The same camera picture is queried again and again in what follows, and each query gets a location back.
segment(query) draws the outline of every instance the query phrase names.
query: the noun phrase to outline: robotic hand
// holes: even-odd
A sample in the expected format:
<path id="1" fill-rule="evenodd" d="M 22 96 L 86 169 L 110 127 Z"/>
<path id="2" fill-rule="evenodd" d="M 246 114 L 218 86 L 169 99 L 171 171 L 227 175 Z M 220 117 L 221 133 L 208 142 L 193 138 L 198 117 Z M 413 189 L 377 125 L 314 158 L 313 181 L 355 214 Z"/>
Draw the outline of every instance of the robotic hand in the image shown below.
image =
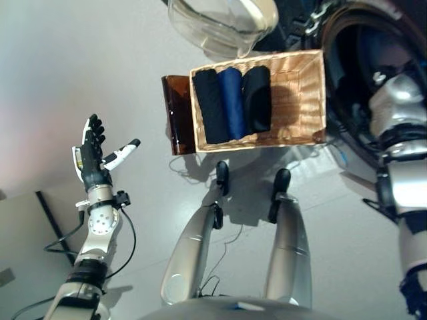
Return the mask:
<path id="1" fill-rule="evenodd" d="M 92 115 L 83 129 L 80 147 L 73 147 L 77 176 L 85 185 L 87 200 L 76 203 L 79 212 L 90 214 L 87 239 L 81 248 L 66 282 L 59 288 L 44 320 L 100 320 L 99 300 L 107 279 L 107 261 L 115 229 L 119 225 L 118 209 L 130 205 L 124 191 L 113 195 L 109 172 L 116 168 L 141 143 L 132 140 L 103 158 L 101 144 L 104 128 L 97 115 Z"/>
<path id="2" fill-rule="evenodd" d="M 420 88 L 405 74 L 370 100 L 371 132 L 381 149 L 378 208 L 399 227 L 408 312 L 427 319 L 427 111 Z"/>

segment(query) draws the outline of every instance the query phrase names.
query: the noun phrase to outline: black folded cloth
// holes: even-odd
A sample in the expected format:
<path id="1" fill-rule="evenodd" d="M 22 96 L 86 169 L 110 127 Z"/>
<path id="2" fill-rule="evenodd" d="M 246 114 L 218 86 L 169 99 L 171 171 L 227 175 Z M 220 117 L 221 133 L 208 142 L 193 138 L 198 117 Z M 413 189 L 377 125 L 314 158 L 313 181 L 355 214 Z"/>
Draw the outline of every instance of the black folded cloth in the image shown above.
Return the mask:
<path id="1" fill-rule="evenodd" d="M 272 123 L 270 70 L 253 67 L 243 77 L 243 106 L 248 134 L 269 131 Z"/>
<path id="2" fill-rule="evenodd" d="M 218 73 L 222 106 L 227 117 L 228 133 L 231 139 L 241 139 L 246 135 L 246 124 L 242 103 L 242 73 L 228 67 Z"/>
<path id="3" fill-rule="evenodd" d="M 215 70 L 208 69 L 196 72 L 193 83 L 205 126 L 206 142 L 216 144 L 229 141 L 230 136 L 222 106 L 220 84 Z"/>

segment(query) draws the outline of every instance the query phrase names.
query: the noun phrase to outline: wicker basket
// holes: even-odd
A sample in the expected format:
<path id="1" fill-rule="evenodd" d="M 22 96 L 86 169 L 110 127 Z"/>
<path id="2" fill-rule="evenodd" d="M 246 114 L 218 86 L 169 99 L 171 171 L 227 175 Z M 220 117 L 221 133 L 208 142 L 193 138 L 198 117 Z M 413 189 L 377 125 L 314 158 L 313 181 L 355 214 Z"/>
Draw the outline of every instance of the wicker basket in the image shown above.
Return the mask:
<path id="1" fill-rule="evenodd" d="M 271 130 L 217 145 L 206 143 L 193 76 L 199 70 L 215 69 L 220 72 L 227 67 L 235 67 L 245 74 L 247 70 L 258 65 L 265 65 L 271 73 Z M 193 69 L 190 71 L 190 96 L 197 152 L 312 145 L 323 143 L 326 138 L 326 94 L 321 50 L 263 55 Z"/>

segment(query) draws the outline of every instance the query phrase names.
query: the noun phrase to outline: black cable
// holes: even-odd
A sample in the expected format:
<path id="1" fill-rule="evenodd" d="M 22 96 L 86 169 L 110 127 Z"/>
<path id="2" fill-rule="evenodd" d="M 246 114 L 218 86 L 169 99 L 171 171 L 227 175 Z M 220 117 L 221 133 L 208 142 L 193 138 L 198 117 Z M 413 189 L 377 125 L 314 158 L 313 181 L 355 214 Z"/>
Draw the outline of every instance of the black cable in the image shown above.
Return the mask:
<path id="1" fill-rule="evenodd" d="M 38 307 L 39 305 L 44 305 L 46 302 L 54 300 L 54 298 L 55 298 L 55 296 L 47 298 L 47 299 L 44 299 L 44 300 L 36 302 L 36 303 L 33 303 L 32 305 L 29 305 L 29 306 L 27 306 L 25 308 L 22 308 L 21 310 L 19 310 L 18 312 L 16 312 L 12 316 L 11 320 L 16 320 L 16 318 L 18 318 L 18 316 L 20 316 L 22 313 L 27 312 L 28 310 L 30 310 L 32 308 Z"/>
<path id="2" fill-rule="evenodd" d="M 215 290 L 216 290 L 217 286 L 220 284 L 220 282 L 221 282 L 221 279 L 220 279 L 220 278 L 218 278 L 218 282 L 216 283 L 215 287 L 213 287 L 213 290 L 212 290 L 211 296 L 214 296 Z"/>
<path id="3" fill-rule="evenodd" d="M 362 201 L 367 204 L 367 206 L 373 208 L 373 210 L 376 210 L 377 212 L 381 213 L 383 216 L 391 220 L 393 223 L 398 223 L 397 217 L 390 215 L 385 210 L 383 210 L 378 202 L 367 198 L 363 198 Z"/>
<path id="4" fill-rule="evenodd" d="M 203 289 L 205 289 L 206 285 L 207 285 L 207 284 L 208 284 L 208 283 L 209 283 L 213 278 L 218 279 L 218 282 L 217 282 L 217 283 L 219 283 L 219 282 L 221 281 L 220 277 L 218 277 L 217 275 L 212 275 L 211 277 L 209 277 L 208 279 L 206 279 L 205 283 L 204 283 L 204 284 L 201 286 L 201 288 L 199 289 L 200 295 L 202 295 L 202 294 L 201 294 L 201 292 L 203 291 Z"/>
<path id="5" fill-rule="evenodd" d="M 66 238 L 72 236 L 74 233 L 78 232 L 80 230 L 80 228 L 83 226 L 84 222 L 85 222 L 85 211 L 79 211 L 79 225 L 76 228 L 74 228 L 73 230 L 71 230 L 70 232 L 68 232 L 66 235 L 59 238 L 58 240 L 55 240 L 54 242 L 48 244 L 46 247 L 43 248 L 43 250 L 47 251 L 47 252 L 53 252 L 53 253 L 64 253 L 67 255 L 78 255 L 78 253 L 75 251 L 51 249 L 51 248 L 55 245 L 60 244 L 62 241 L 66 240 Z"/>
<path id="6" fill-rule="evenodd" d="M 129 221 L 129 225 L 131 226 L 132 229 L 132 233 L 133 233 L 133 248 L 132 248 L 132 252 L 129 256 L 129 258 L 127 258 L 126 262 L 117 270 L 114 271 L 111 275 L 106 276 L 106 279 L 109 279 L 111 277 L 113 277 L 114 275 L 117 275 L 121 270 L 123 270 L 124 267 L 126 267 L 126 265 L 131 261 L 133 254 L 135 253 L 135 248 L 136 248 L 136 232 L 135 232 L 135 227 L 133 226 L 132 220 L 131 218 L 129 218 L 129 215 L 127 215 L 127 213 L 123 210 L 123 208 L 121 208 L 121 212 L 124 214 L 124 216 L 126 217 L 127 221 Z"/>

